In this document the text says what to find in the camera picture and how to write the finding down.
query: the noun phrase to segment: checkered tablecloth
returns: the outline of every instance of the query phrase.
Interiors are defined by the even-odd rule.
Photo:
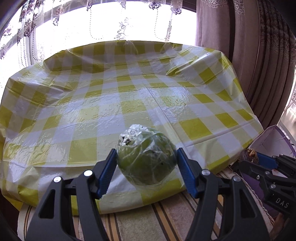
[[[74,178],[104,160],[134,123],[160,130],[215,173],[263,130],[220,51],[142,41],[77,47],[8,80],[0,106],[2,193],[36,206],[55,176]],[[97,203],[101,213],[117,212],[183,189],[177,168],[149,195],[117,168]]]

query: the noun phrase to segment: pink curtain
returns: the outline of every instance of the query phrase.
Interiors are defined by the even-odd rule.
[[[295,71],[295,38],[268,0],[197,0],[198,46],[232,62],[264,128],[277,124]]]

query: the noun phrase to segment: silver screw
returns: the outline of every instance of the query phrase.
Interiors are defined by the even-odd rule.
[[[92,170],[86,170],[86,171],[84,172],[84,175],[85,175],[86,177],[91,176],[91,175],[92,175]]]
[[[240,182],[241,181],[241,178],[239,176],[234,176],[233,177],[233,180],[236,181],[236,182]]]
[[[208,176],[208,175],[211,174],[211,172],[210,172],[208,169],[203,169],[203,170],[202,170],[202,174],[203,174],[204,176]]]
[[[62,179],[62,178],[61,178],[60,176],[57,176],[57,177],[54,178],[54,182],[55,182],[55,183],[58,183],[58,182],[61,181],[61,179]]]

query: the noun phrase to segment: lace curtain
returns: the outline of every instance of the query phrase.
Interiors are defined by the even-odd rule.
[[[195,29],[182,0],[28,0],[0,33],[0,96],[11,75],[61,50],[110,40],[194,45]]]

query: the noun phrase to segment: yellow and white tablecloth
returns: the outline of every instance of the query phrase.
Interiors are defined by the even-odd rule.
[[[36,206],[55,176],[91,169],[134,123],[160,130],[215,173],[263,130],[220,51],[142,41],[81,46],[9,78],[0,106],[3,195]],[[149,195],[116,168],[97,204],[117,212],[183,189],[178,168]]]

